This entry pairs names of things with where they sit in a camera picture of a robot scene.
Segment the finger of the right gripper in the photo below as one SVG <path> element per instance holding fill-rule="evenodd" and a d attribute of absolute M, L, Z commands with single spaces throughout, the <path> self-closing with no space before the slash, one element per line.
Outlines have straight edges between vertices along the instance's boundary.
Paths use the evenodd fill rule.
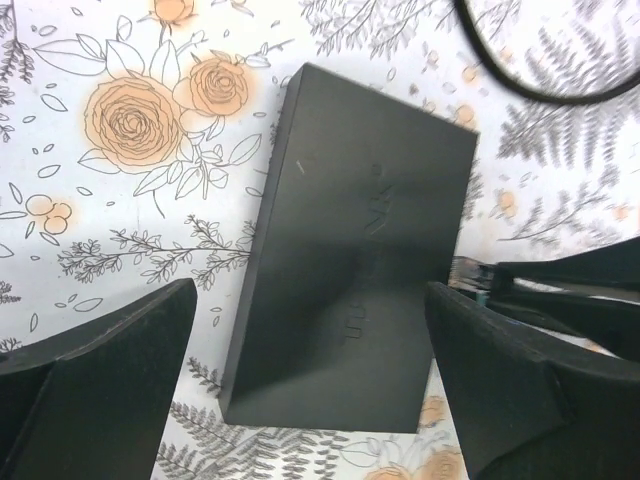
<path fill-rule="evenodd" d="M 491 293 L 487 307 L 532 326 L 587 338 L 620 358 L 639 358 L 637 304 L 516 289 Z"/>
<path fill-rule="evenodd" d="M 639 291 L 639 238 L 634 237 L 580 254 L 549 261 L 500 262 L 493 287 L 522 278 L 553 286 L 585 285 Z"/>

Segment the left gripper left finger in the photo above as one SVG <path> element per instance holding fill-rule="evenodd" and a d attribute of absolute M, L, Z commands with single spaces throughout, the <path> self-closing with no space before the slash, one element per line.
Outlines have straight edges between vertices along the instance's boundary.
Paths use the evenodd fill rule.
<path fill-rule="evenodd" d="M 2 478 L 150 478 L 196 306 L 179 279 L 2 354 Z"/>

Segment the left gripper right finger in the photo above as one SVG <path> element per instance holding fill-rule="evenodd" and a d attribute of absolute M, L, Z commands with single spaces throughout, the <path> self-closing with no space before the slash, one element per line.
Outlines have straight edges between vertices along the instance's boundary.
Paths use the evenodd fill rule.
<path fill-rule="evenodd" d="M 589 351 L 441 284 L 425 317 L 472 479 L 636 479 L 639 365 Z"/>

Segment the black network switch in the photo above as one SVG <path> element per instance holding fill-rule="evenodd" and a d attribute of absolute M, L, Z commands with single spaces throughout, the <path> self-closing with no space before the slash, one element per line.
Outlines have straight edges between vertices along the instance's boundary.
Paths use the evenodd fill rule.
<path fill-rule="evenodd" d="M 478 136 L 311 63 L 291 79 L 219 405 L 232 425 L 413 433 Z"/>

